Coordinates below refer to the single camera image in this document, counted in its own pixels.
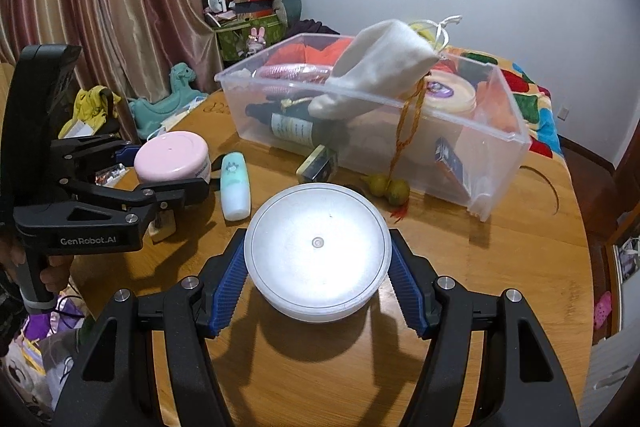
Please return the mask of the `teal lotion tube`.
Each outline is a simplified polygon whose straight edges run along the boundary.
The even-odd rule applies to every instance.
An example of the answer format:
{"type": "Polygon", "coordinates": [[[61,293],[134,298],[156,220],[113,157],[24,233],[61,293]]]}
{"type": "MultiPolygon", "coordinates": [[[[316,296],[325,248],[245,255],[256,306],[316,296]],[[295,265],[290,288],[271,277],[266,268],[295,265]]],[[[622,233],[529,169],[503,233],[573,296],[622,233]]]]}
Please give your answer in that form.
{"type": "Polygon", "coordinates": [[[227,221],[241,221],[250,217],[250,179],[242,153],[224,155],[220,169],[220,202],[227,221]]]}

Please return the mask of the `yellow gourd charm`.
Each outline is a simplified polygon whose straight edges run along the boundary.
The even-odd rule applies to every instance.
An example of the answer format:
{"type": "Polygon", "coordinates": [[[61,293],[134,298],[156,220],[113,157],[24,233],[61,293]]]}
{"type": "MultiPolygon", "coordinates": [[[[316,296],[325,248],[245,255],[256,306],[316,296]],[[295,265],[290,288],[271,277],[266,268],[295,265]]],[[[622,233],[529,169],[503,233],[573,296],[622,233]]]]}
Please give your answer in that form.
{"type": "Polygon", "coordinates": [[[384,198],[394,210],[390,217],[398,223],[407,216],[409,210],[410,185],[404,179],[395,179],[394,171],[404,150],[411,144],[420,127],[422,108],[426,97],[426,78],[416,83],[400,111],[395,131],[394,156],[386,173],[369,174],[361,180],[368,192],[378,198],[384,198]]]}

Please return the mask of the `green storage box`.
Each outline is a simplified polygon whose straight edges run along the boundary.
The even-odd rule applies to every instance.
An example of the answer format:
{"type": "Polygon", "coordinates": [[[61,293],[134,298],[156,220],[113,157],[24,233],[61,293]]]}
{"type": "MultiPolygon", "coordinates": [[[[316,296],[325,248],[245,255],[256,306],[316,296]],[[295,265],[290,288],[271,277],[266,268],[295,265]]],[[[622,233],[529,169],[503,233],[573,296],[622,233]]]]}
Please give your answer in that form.
{"type": "Polygon", "coordinates": [[[237,62],[280,42],[285,26],[277,15],[268,15],[221,26],[215,34],[222,60],[237,62]]]}

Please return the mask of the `colourful patchwork blanket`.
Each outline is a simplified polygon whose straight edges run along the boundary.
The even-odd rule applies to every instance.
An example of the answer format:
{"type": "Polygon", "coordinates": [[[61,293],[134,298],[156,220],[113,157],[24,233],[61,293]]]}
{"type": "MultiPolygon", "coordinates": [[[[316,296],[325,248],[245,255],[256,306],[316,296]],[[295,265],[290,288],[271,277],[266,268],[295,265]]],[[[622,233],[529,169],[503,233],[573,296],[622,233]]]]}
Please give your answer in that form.
{"type": "Polygon", "coordinates": [[[504,57],[456,46],[447,46],[446,51],[477,62],[498,66],[506,78],[506,83],[513,93],[532,137],[529,150],[557,160],[563,158],[559,135],[553,120],[551,93],[548,89],[533,82],[524,69],[504,57]]]}

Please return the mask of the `teal toy horse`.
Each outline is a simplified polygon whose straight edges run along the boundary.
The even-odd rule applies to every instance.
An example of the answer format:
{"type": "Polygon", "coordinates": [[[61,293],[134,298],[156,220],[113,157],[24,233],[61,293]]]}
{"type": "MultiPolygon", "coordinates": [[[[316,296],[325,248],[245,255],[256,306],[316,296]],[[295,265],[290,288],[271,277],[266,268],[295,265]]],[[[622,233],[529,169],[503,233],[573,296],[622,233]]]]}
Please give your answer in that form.
{"type": "Polygon", "coordinates": [[[160,129],[167,118],[174,116],[196,100],[205,100],[207,94],[193,89],[191,83],[196,79],[194,70],[186,63],[178,63],[169,72],[170,93],[158,102],[152,103],[146,98],[130,98],[128,106],[138,138],[142,141],[160,129]]]}

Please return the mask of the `green spray bottle black cap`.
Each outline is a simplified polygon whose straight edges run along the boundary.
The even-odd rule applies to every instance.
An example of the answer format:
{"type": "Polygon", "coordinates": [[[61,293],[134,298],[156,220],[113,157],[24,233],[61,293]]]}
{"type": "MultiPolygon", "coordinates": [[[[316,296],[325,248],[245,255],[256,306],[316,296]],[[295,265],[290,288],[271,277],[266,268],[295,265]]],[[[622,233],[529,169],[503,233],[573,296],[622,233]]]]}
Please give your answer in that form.
{"type": "Polygon", "coordinates": [[[245,115],[267,126],[277,139],[296,145],[315,148],[341,143],[346,136],[346,124],[311,116],[310,103],[285,110],[271,102],[247,104],[245,115]]]}

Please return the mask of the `orange jacket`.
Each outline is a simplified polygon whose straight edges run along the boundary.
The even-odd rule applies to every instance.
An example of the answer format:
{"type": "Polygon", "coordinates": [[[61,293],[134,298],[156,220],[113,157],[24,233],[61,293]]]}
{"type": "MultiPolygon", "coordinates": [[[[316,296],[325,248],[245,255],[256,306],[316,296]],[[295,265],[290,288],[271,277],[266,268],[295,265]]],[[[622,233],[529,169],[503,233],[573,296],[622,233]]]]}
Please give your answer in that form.
{"type": "Polygon", "coordinates": [[[333,66],[351,43],[352,38],[330,39],[322,49],[301,42],[284,44],[265,61],[265,64],[333,66]]]}

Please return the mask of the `white drawstring pouch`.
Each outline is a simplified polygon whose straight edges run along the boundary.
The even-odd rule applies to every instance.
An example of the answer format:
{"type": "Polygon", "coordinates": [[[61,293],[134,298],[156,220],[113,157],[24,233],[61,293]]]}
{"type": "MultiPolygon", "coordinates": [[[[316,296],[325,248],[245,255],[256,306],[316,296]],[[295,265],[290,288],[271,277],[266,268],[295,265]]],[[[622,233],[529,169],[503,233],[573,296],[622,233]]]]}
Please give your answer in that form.
{"type": "Polygon", "coordinates": [[[378,108],[373,99],[399,98],[440,60],[431,43],[400,20],[367,27],[334,64],[326,92],[308,105],[311,117],[351,120],[378,108]]]}

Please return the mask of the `small gold black box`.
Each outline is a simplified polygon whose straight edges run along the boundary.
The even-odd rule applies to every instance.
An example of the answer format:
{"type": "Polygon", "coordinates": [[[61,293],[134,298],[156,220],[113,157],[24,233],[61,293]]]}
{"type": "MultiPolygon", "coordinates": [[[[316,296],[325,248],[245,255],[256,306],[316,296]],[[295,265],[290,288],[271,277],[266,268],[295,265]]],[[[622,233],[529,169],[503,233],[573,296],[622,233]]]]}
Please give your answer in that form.
{"type": "Polygon", "coordinates": [[[318,145],[296,170],[299,183],[329,182],[337,173],[337,153],[318,145]]]}

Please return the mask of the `beige round tub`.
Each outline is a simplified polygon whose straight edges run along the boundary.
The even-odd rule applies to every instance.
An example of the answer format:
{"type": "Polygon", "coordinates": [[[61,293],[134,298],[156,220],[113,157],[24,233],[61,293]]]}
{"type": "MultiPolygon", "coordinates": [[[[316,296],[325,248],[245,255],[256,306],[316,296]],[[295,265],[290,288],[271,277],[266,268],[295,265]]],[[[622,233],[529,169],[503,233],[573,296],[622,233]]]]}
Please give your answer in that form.
{"type": "Polygon", "coordinates": [[[425,82],[424,103],[428,109],[454,115],[469,114],[475,109],[475,88],[459,75],[432,69],[425,82]]]}

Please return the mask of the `clear plastic storage bin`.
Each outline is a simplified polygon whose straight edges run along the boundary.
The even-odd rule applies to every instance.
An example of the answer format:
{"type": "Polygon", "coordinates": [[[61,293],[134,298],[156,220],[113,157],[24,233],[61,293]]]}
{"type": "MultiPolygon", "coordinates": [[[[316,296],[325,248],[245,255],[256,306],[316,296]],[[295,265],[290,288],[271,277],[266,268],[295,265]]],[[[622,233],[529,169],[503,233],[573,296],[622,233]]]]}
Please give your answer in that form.
{"type": "MultiPolygon", "coordinates": [[[[247,104],[265,103],[267,94],[326,92],[326,77],[332,66],[311,64],[266,65],[265,61],[284,44],[305,43],[322,49],[339,35],[299,34],[270,48],[243,58],[217,75],[239,136],[248,141],[306,156],[313,148],[277,139],[259,121],[245,115],[247,104]]],[[[476,107],[469,114],[448,114],[422,108],[420,127],[404,150],[394,171],[411,190],[453,202],[487,220],[506,194],[522,165],[530,139],[524,118],[501,69],[463,56],[442,52],[433,69],[452,72],[468,80],[476,91],[476,107]],[[469,176],[471,197],[452,191],[435,166],[435,143],[445,138],[462,160],[469,176]]],[[[346,124],[341,143],[328,146],[337,153],[341,167],[365,174],[386,173],[395,150],[395,131],[408,95],[378,98],[378,108],[346,124]]]]}

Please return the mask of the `4B eraser block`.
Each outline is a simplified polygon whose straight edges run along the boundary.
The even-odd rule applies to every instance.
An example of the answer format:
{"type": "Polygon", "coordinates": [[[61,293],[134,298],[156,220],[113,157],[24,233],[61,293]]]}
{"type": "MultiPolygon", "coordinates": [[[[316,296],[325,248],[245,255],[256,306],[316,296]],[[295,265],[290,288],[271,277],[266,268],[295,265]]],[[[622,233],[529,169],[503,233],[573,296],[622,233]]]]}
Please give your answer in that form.
{"type": "Polygon", "coordinates": [[[163,242],[176,231],[175,213],[168,210],[160,210],[154,220],[149,224],[148,233],[154,244],[163,242]]]}

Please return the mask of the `pink round jar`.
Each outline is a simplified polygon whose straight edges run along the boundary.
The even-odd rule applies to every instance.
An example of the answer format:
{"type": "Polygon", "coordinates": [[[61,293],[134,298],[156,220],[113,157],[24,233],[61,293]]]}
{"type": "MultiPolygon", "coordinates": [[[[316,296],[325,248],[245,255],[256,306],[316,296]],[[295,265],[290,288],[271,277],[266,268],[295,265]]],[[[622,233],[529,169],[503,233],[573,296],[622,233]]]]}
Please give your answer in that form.
{"type": "Polygon", "coordinates": [[[171,131],[146,142],[134,156],[140,182],[202,178],[210,180],[212,162],[206,141],[190,131],[171,131]]]}

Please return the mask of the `yellow cloth on chair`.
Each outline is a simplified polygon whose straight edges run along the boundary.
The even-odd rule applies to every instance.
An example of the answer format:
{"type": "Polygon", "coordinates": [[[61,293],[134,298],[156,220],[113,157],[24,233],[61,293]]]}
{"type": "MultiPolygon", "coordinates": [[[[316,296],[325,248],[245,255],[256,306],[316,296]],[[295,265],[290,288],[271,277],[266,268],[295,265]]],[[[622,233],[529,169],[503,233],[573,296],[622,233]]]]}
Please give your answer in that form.
{"type": "Polygon", "coordinates": [[[116,106],[120,101],[122,98],[118,94],[104,86],[80,89],[73,105],[72,118],[58,132],[58,139],[70,138],[74,129],[90,128],[91,133],[96,134],[111,118],[118,118],[116,106]]]}

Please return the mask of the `blue memory card package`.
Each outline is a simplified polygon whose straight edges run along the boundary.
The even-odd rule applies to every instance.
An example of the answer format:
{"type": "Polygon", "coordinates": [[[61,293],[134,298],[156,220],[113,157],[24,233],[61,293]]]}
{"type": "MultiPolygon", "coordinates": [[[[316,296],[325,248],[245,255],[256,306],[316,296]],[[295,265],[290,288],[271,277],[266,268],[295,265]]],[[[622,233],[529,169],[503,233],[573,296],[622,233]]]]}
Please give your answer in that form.
{"type": "Polygon", "coordinates": [[[469,176],[465,171],[462,160],[445,138],[436,140],[434,163],[452,191],[464,198],[471,197],[469,176]]]}

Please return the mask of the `white round lidded container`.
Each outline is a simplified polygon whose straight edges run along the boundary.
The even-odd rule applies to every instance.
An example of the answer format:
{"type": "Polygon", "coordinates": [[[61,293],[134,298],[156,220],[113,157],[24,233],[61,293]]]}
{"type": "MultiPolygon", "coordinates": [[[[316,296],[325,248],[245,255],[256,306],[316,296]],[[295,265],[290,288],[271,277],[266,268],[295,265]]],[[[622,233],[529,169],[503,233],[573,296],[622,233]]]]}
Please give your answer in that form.
{"type": "Polygon", "coordinates": [[[378,208],[350,188],[307,183],[272,196],[244,239],[246,269],[268,303],[306,323],[360,310],[390,269],[392,238],[378,208]]]}

